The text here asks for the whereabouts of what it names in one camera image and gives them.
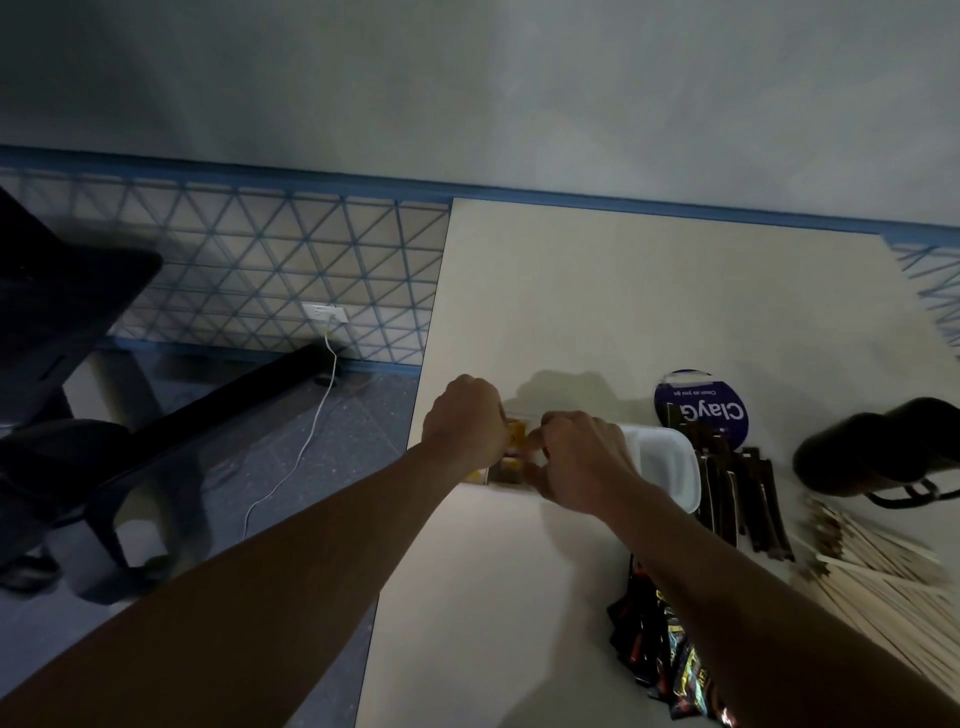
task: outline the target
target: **electrical outlet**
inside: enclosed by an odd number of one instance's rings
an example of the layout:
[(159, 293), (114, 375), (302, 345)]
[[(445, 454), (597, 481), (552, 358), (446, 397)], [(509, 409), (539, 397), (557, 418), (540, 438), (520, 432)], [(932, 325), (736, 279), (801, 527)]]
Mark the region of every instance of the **electrical outlet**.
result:
[(314, 321), (329, 321), (336, 319), (345, 324), (347, 322), (347, 312), (339, 305), (330, 305), (329, 303), (301, 303), (303, 313), (308, 319)]

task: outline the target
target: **white power cable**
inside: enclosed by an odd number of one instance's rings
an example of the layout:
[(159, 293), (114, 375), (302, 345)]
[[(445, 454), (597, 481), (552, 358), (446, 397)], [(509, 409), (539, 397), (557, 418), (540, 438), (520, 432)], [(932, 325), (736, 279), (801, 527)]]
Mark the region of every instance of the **white power cable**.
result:
[(337, 373), (337, 352), (335, 352), (333, 349), (330, 348), (330, 342), (329, 342), (329, 339), (327, 338), (328, 334), (329, 334), (329, 325), (327, 325), (327, 328), (324, 330), (324, 343), (326, 344), (326, 350), (333, 354), (333, 369), (330, 370), (330, 383), (326, 385), (326, 391), (324, 392), (324, 396), (320, 400), (320, 404), (317, 406), (317, 411), (313, 416), (313, 424), (310, 426), (310, 434), (306, 436), (306, 442), (304, 442), (303, 447), (300, 448), (300, 453), (297, 455), (297, 462), (294, 463), (293, 470), (290, 471), (285, 476), (283, 476), (280, 482), (278, 482), (277, 485), (274, 486), (274, 489), (270, 493), (268, 493), (266, 496), (258, 500), (256, 503), (251, 505), (250, 508), (247, 509), (247, 516), (243, 519), (243, 537), (240, 539), (240, 541), (247, 540), (247, 529), (250, 526), (250, 513), (252, 513), (253, 509), (256, 508), (256, 506), (258, 506), (264, 500), (267, 500), (274, 493), (276, 493), (276, 489), (279, 488), (281, 485), (283, 485), (286, 479), (297, 471), (297, 468), (300, 466), (300, 461), (303, 459), (303, 453), (306, 450), (306, 447), (310, 444), (310, 441), (313, 440), (313, 433), (317, 429), (317, 418), (320, 417), (320, 410), (324, 408), (324, 402), (326, 402), (326, 396), (330, 394), (330, 389), (333, 387), (333, 378)]

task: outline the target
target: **floor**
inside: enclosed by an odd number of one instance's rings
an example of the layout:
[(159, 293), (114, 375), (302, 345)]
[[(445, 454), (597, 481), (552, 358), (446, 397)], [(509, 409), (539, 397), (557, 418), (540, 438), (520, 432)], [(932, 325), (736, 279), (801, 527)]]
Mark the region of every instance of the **floor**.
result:
[[(116, 371), (134, 372), (134, 378), (140, 375), (146, 380), (161, 412), (184, 406), (250, 366), (146, 353), (113, 356), (119, 357), (112, 361)], [(272, 498), (253, 511), (251, 533), (282, 521), (396, 459), (406, 448), (417, 384), (416, 379), (406, 376), (343, 374), (324, 405), (315, 438), (303, 454), (300, 467)], [(293, 468), (322, 394), (320, 386), (307, 384), (208, 449), (204, 457), (217, 461), (207, 471), (202, 488), (210, 555), (240, 540), (250, 504), (269, 493)], [(82, 601), (63, 585), (28, 601), (0, 595), (0, 695), (116, 610)], [(371, 607), (290, 726), (353, 725), (373, 610)]]

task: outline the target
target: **blue wall trim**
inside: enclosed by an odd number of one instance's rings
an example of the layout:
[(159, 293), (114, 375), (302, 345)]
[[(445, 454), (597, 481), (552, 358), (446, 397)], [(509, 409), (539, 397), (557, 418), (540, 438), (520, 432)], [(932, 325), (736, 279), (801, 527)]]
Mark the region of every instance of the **blue wall trim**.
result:
[[(255, 352), (248, 349), (205, 347), (199, 344), (172, 344), (162, 341), (142, 341), (140, 339), (125, 339), (119, 336), (105, 336), (97, 343), (97, 349), (108, 352), (157, 352), (171, 354), (173, 356), (201, 356), (206, 359), (249, 361), (253, 364), (269, 364), (283, 356), (282, 353), (277, 352)], [(345, 372), (400, 375), (409, 376), (413, 379), (420, 378), (420, 367), (410, 364), (339, 359), (337, 366)]]
[(434, 203), (452, 198), (580, 207), (614, 212), (638, 212), (647, 215), (688, 217), (787, 228), (811, 228), (841, 232), (867, 232), (883, 235), (890, 243), (921, 243), (960, 248), (960, 228), (922, 225), (890, 220), (865, 220), (852, 217), (804, 215), (737, 207), (685, 205), (651, 202), (619, 197), (596, 197), (563, 192), (485, 187), (453, 182), (425, 182), (389, 177), (364, 177), (328, 172), (252, 167), (240, 164), (216, 164), (128, 157), (121, 155), (68, 152), (0, 145), (0, 166), (36, 169), (67, 174), (103, 174), (125, 178), (150, 178), (172, 182), (205, 182), (231, 187), (269, 187), (287, 192), (317, 192), (357, 197), (379, 197)]

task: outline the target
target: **black office chair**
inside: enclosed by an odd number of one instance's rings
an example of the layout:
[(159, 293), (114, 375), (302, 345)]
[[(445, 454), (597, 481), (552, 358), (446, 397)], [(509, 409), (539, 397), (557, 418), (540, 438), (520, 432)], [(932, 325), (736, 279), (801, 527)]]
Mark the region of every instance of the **black office chair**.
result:
[[(0, 439), (0, 589), (8, 593), (35, 595), (61, 577), (101, 604), (150, 591), (196, 530), (198, 447), (305, 381), (326, 386), (332, 376), (333, 356), (311, 344), (136, 432), (72, 419), (63, 383), (161, 265), (151, 251), (68, 245), (0, 190), (0, 427), (11, 431)], [(114, 518), (148, 481), (169, 486), (172, 532), (166, 556), (130, 566)]]

